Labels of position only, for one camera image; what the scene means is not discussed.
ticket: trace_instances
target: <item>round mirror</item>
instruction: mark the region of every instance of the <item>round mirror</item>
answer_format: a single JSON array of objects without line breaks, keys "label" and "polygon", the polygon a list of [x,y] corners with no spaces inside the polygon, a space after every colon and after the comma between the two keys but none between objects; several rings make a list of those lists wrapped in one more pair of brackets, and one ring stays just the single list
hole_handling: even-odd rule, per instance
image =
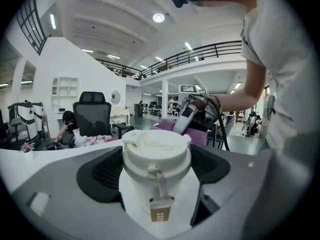
[{"label": "round mirror", "polygon": [[118,105],[119,102],[120,102],[120,93],[118,91],[114,91],[112,94],[111,94],[111,103],[113,105]]}]

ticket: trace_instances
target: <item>ceiling light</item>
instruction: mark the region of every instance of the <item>ceiling light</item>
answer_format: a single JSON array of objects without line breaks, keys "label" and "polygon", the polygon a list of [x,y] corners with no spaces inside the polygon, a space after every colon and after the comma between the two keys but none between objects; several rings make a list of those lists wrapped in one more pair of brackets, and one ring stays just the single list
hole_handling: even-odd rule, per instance
[{"label": "ceiling light", "polygon": [[113,55],[108,55],[108,57],[112,57],[112,58],[115,58],[115,59],[118,59],[118,60],[120,60],[120,57],[117,57],[117,56],[113,56]]},{"label": "ceiling light", "polygon": [[238,83],[236,84],[236,86],[234,87],[234,89],[238,89],[240,85],[241,85],[241,83],[238,82]]},{"label": "ceiling light", "polygon": [[192,48],[191,48],[191,46],[190,46],[190,44],[188,42],[185,42],[184,44],[190,51],[192,51]]},{"label": "ceiling light", "polygon": [[153,21],[155,21],[156,23],[161,23],[165,20],[165,16],[161,13],[156,13],[155,15],[153,15]]},{"label": "ceiling light", "polygon": [[53,14],[50,14],[50,19],[51,19],[52,28],[55,30],[56,29],[55,16]]},{"label": "ceiling light", "polygon": [[81,49],[82,51],[86,52],[86,53],[93,53],[94,51],[93,50],[86,50],[86,49]]}]

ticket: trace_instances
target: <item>small plant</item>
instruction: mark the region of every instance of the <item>small plant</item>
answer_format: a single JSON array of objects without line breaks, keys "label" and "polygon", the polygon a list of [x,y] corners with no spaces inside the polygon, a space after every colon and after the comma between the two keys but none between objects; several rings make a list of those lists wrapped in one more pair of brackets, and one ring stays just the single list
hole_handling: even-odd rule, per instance
[{"label": "small plant", "polygon": [[23,153],[28,153],[29,151],[34,150],[34,149],[35,149],[35,144],[34,143],[25,142],[21,146],[21,150],[20,151],[23,151]]}]

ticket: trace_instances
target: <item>black hair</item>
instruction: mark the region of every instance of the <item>black hair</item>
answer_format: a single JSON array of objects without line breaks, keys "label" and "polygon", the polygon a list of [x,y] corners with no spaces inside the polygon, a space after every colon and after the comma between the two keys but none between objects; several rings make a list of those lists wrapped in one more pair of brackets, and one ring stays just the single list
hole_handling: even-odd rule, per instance
[{"label": "black hair", "polygon": [[71,111],[65,111],[62,116],[62,121],[69,123],[70,121],[75,120],[75,114]]}]

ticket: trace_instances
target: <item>purple cloth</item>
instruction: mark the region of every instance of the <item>purple cloth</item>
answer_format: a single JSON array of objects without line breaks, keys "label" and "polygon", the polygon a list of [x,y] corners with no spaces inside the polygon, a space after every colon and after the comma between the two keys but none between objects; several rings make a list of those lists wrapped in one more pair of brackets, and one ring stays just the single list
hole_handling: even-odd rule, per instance
[{"label": "purple cloth", "polygon": [[[151,130],[165,130],[165,131],[172,132],[174,126],[175,126],[175,122],[168,119],[162,119],[159,125],[151,127]],[[191,144],[196,144],[199,146],[205,146],[207,144],[206,143],[207,133],[204,131],[187,128],[185,129],[182,135],[185,135],[185,134],[190,136]]]}]

